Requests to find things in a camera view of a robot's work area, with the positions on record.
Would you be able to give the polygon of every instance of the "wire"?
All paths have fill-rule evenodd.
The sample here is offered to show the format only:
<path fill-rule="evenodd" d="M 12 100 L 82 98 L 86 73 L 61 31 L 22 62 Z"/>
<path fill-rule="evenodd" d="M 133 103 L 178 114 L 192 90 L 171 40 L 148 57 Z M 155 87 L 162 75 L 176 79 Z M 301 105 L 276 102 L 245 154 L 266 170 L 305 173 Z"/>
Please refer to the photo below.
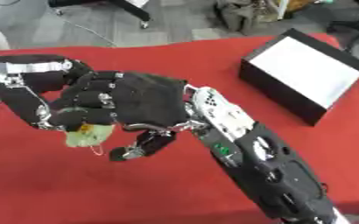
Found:
<path fill-rule="evenodd" d="M 0 6 L 11 6 L 13 4 L 18 4 L 18 2 L 20 2 L 21 0 L 15 0 L 11 3 L 0 3 Z"/>
<path fill-rule="evenodd" d="M 114 43 L 113 40 L 104 37 L 103 35 L 99 34 L 97 31 L 91 30 L 91 29 L 89 29 L 89 28 L 87 28 L 87 27 L 84 27 L 84 26 L 82 26 L 82 25 L 79 25 L 79 24 L 75 24 L 75 23 L 73 23 L 73 22 L 71 22 L 71 21 L 69 21 L 69 20 L 63 18 L 63 17 L 60 16 L 59 14 L 57 14 L 56 11 L 55 11 L 55 9 L 53 9 L 52 7 L 49 6 L 49 8 L 50 8 L 50 10 L 51 10 L 51 13 L 54 14 L 57 18 L 62 19 L 64 22 L 66 22 L 66 23 L 68 23 L 68 24 L 70 24 L 70 25 L 73 25 L 73 26 L 78 27 L 78 28 L 81 28 L 81 29 L 83 29 L 83 30 L 85 30 L 85 31 L 91 32 L 91 33 L 93 33 L 94 35 L 96 35 L 97 37 L 99 37 L 100 39 L 104 39 L 106 42 L 110 43 L 111 46 L 117 47 L 116 43 Z"/>

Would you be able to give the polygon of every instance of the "gray floor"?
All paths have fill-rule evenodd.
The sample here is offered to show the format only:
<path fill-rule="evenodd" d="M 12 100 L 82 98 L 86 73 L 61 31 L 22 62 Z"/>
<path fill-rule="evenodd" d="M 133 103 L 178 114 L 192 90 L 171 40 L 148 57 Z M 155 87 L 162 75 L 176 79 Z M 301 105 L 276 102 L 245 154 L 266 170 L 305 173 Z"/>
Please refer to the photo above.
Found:
<path fill-rule="evenodd" d="M 154 21 L 147 30 L 140 30 L 138 20 L 109 4 L 89 4 L 64 9 L 63 18 L 91 28 L 112 39 L 117 46 L 154 46 L 198 39 L 241 37 L 227 32 L 216 22 L 211 11 L 214 0 L 151 0 L 145 9 Z M 259 24 L 251 35 L 276 35 L 295 27 L 303 32 L 324 32 L 331 20 L 356 20 L 359 6 L 352 0 L 337 0 L 328 5 L 315 5 L 297 13 L 295 19 Z M 21 0 L 9 7 L 0 7 L 0 30 L 13 48 L 44 46 L 110 46 L 87 31 L 65 23 L 53 15 L 46 0 Z M 338 34 L 344 44 L 355 34 Z M 359 56 L 359 46 L 355 49 Z"/>

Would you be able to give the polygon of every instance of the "red table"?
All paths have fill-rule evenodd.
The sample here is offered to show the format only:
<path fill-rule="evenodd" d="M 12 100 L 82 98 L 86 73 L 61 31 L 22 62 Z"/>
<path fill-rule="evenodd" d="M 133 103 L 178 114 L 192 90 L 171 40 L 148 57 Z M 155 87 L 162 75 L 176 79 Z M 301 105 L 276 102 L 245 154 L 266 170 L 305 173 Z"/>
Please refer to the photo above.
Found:
<path fill-rule="evenodd" d="M 317 35 L 337 46 L 334 38 Z M 359 81 L 316 127 L 237 77 L 240 57 L 269 37 L 142 48 L 68 47 L 57 53 L 98 70 L 136 70 L 211 86 L 275 130 L 329 185 L 343 212 L 359 214 Z M 104 144 L 129 144 L 117 130 Z M 0 224 L 270 223 L 189 133 L 155 157 L 110 163 L 70 149 L 59 132 L 35 130 L 0 106 Z"/>

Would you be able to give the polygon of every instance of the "black box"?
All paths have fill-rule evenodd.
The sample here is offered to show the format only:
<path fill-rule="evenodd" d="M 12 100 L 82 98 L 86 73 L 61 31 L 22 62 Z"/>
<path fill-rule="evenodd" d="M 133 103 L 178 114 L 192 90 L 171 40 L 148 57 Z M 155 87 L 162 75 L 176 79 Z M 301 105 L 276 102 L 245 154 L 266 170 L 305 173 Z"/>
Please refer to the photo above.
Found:
<path fill-rule="evenodd" d="M 291 29 L 243 57 L 240 77 L 315 125 L 359 79 L 359 59 Z"/>

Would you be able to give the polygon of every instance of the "robotic hand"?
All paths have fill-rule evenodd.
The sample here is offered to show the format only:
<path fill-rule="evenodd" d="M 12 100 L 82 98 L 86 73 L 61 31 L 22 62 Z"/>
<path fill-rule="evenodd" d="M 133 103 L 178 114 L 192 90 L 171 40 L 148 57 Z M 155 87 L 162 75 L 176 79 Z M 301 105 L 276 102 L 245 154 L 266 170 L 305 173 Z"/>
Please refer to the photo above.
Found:
<path fill-rule="evenodd" d="M 61 90 L 46 101 L 41 93 Z M 211 87 L 142 73 L 96 72 L 56 55 L 0 57 L 0 99 L 32 127 L 79 131 L 85 124 L 144 130 L 112 161 L 153 155 L 190 130 L 218 165 L 272 219 L 348 224 L 308 165 L 272 131 Z"/>

